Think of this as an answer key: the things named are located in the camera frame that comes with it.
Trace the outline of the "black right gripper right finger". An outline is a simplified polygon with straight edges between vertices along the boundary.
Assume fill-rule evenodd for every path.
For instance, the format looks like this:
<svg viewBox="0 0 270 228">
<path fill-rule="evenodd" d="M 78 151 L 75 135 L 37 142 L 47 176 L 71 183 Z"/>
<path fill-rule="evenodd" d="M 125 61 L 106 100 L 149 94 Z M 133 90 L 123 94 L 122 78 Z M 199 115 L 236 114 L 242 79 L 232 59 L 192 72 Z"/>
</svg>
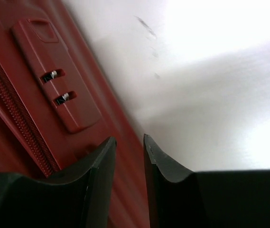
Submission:
<svg viewBox="0 0 270 228">
<path fill-rule="evenodd" d="M 152 228 L 270 228 L 270 170 L 192 171 L 143 137 Z"/>
</svg>

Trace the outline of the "red hard-shell suitcase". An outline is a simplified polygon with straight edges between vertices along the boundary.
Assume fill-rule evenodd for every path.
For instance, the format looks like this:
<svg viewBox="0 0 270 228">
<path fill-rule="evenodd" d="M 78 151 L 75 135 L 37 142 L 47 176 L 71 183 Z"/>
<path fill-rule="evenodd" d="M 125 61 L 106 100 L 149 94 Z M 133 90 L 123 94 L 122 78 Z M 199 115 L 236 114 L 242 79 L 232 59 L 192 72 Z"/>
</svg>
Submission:
<svg viewBox="0 0 270 228">
<path fill-rule="evenodd" d="M 0 0 L 0 173 L 47 179 L 116 140 L 106 228 L 147 228 L 143 146 L 60 0 Z"/>
</svg>

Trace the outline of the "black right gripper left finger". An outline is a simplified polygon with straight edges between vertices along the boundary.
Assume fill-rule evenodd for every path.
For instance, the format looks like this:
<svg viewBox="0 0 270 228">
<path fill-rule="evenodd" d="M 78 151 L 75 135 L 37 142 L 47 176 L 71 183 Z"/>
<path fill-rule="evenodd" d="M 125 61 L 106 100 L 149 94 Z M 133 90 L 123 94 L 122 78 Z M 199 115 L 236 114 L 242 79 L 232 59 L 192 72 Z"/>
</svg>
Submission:
<svg viewBox="0 0 270 228">
<path fill-rule="evenodd" d="M 47 179 L 0 173 L 0 228 L 106 227 L 115 158 L 116 140 L 109 137 Z"/>
</svg>

